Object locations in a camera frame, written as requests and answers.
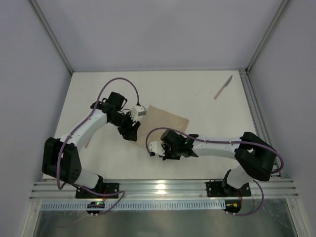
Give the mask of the beige cloth napkin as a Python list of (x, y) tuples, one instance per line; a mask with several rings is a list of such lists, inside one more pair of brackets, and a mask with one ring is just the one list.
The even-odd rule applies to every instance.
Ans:
[(146, 115), (141, 118), (140, 123), (141, 125), (137, 131), (137, 141), (135, 144), (145, 149), (145, 140), (151, 130), (158, 127), (167, 127), (185, 132), (189, 124), (189, 119), (150, 105)]

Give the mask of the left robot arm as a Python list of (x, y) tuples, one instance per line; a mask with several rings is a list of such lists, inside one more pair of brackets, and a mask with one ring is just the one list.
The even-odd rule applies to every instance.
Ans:
[(79, 152), (108, 123), (117, 127), (124, 140), (137, 141), (137, 131), (141, 125), (139, 119), (147, 110), (137, 103), (124, 113), (126, 103), (124, 96), (111, 92), (108, 98), (94, 102), (87, 117), (71, 131), (58, 138), (48, 138), (44, 144), (43, 173), (56, 178), (58, 183), (104, 193), (103, 177), (82, 168)]

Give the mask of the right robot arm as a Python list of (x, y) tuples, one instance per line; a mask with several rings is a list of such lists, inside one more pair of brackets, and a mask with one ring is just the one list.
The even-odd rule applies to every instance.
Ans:
[(166, 130), (160, 139), (163, 160), (213, 156), (237, 161), (238, 166), (226, 172), (221, 184), (229, 196), (237, 195), (239, 189), (253, 179), (268, 182), (277, 157), (271, 146), (251, 132), (238, 138), (213, 141), (197, 134), (183, 135)]

